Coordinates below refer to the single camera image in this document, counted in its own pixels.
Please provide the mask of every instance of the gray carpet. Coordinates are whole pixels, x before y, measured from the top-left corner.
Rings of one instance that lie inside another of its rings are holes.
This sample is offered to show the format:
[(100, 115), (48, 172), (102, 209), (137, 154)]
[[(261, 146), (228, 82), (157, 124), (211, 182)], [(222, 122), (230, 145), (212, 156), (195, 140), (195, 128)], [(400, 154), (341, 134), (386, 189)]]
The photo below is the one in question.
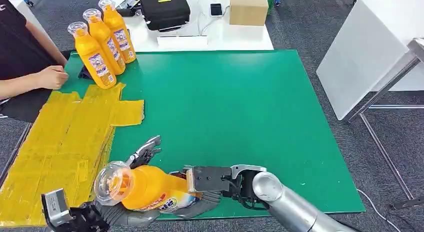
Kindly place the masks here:
[[(97, 6), (98, 0), (33, 0), (34, 15), (62, 50), (73, 48), (67, 33), (69, 23), (81, 20), (82, 12)], [(424, 231), (424, 206), (393, 211), (389, 204), (404, 200), (400, 186), (360, 119), (353, 124), (337, 121), (315, 73), (321, 59), (349, 14), (353, 0), (281, 0), (268, 16), (266, 25), (276, 49), (296, 49), (322, 105), (356, 186), (366, 192), (383, 215), (401, 231)], [(390, 93), (383, 100), (392, 103), (424, 104), (423, 93)], [(424, 114), (422, 111), (369, 111), (376, 133), (414, 195), (424, 195)], [(15, 145), (23, 124), (0, 120), (0, 166)], [(367, 212), (334, 215), (363, 231), (395, 231), (373, 211), (363, 198)], [(35, 230), (35, 228), (11, 229)], [(149, 228), (116, 226), (111, 231), (285, 231), (273, 218), (157, 221)]]

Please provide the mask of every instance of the plastic bottle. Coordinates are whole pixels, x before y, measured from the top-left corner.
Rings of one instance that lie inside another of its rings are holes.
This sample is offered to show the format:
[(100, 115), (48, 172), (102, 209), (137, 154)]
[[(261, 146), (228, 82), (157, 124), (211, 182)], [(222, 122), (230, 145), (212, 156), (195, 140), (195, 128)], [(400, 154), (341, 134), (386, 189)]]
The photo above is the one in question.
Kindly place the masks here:
[(103, 10), (103, 21), (112, 31), (116, 44), (119, 44), (125, 63), (134, 61), (136, 52), (124, 20), (115, 9), (114, 0), (100, 0), (98, 6)]
[(102, 14), (97, 9), (88, 9), (82, 17), (88, 22), (90, 35), (100, 44), (109, 60), (115, 75), (120, 75), (125, 71), (125, 61), (118, 50), (116, 43), (111, 37), (111, 30), (102, 21)]
[(117, 83), (117, 78), (111, 70), (105, 52), (89, 35), (87, 25), (83, 22), (74, 22), (68, 26), (67, 30), (75, 38), (76, 51), (95, 83), (103, 89), (113, 87)]
[(122, 202), (128, 209), (156, 208), (162, 213), (187, 207), (201, 197), (201, 194), (188, 192), (187, 180), (183, 178), (150, 165), (130, 169), (121, 161), (113, 161), (100, 171), (94, 190), (103, 205)]

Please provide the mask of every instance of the table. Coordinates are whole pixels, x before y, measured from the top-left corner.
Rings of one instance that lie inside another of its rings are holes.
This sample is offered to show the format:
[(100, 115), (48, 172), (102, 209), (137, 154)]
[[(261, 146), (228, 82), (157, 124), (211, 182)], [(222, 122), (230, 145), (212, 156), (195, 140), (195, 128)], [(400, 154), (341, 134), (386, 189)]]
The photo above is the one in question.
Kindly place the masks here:
[[(62, 92), (84, 95), (92, 81), (77, 78), (81, 67), (73, 54)], [(118, 81), (123, 100), (144, 99), (145, 119), (116, 128), (110, 160), (162, 135), (151, 164), (165, 172), (260, 165), (324, 212), (365, 210), (296, 51), (138, 53)], [(263, 215), (223, 198), (199, 218)]]
[[(358, 0), (320, 64), (317, 74), (339, 120), (370, 91), (369, 100), (346, 117), (361, 118), (407, 200), (396, 209), (424, 203), (416, 198), (365, 115), (367, 109), (423, 109), (424, 105), (375, 103), (388, 91), (424, 90), (424, 0)], [(366, 36), (355, 36), (359, 30)]]
[[(115, 0), (115, 4), (121, 4), (124, 0)], [(158, 36), (198, 36), (197, 20), (199, 18), (200, 30), (216, 18), (209, 16), (210, 4), (220, 3), (222, 10), (230, 5), (230, 0), (187, 0), (190, 6), (190, 24), (181, 29), (160, 33), (147, 29), (142, 16), (124, 18), (126, 27), (129, 29), (131, 41), (136, 52), (159, 52), (159, 51), (189, 51), (189, 50), (273, 50), (267, 27), (230, 25), (230, 13), (224, 18), (218, 19), (211, 24), (203, 35), (207, 35), (208, 46), (193, 48), (187, 44), (175, 48), (162, 48), (158, 46)]]
[[(379, 91), (413, 55), (407, 44), (424, 36), (424, 0), (357, 0), (316, 73), (339, 120)], [(390, 91), (424, 90), (424, 65)]]

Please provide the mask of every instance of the robotic arm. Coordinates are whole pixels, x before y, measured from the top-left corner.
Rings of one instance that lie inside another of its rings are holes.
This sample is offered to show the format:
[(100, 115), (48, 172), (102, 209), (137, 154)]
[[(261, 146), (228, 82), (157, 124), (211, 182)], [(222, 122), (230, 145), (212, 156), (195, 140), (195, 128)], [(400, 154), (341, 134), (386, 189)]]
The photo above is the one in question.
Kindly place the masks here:
[[(135, 168), (148, 164), (160, 149), (160, 136), (149, 139), (130, 156), (127, 165)], [(284, 186), (267, 169), (253, 165), (232, 167), (186, 167), (172, 175), (188, 181), (189, 192), (202, 192), (198, 202), (178, 209), (174, 214), (184, 219), (195, 217), (218, 206), (221, 195), (237, 200), (247, 209), (268, 210), (291, 232), (355, 232), (318, 210), (293, 190)], [(106, 232), (111, 225), (149, 225), (160, 212), (126, 209), (121, 203), (104, 206), (94, 200), (78, 208), (69, 208), (63, 189), (41, 195), (48, 226), (55, 232)]]

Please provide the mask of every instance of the human hand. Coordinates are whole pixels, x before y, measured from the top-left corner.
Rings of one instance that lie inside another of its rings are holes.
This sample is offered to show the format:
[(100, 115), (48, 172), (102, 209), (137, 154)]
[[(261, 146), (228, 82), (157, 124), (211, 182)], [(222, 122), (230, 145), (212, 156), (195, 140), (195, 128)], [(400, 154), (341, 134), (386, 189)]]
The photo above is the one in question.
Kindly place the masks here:
[(35, 77), (38, 88), (60, 89), (69, 75), (62, 66), (49, 66), (35, 73)]

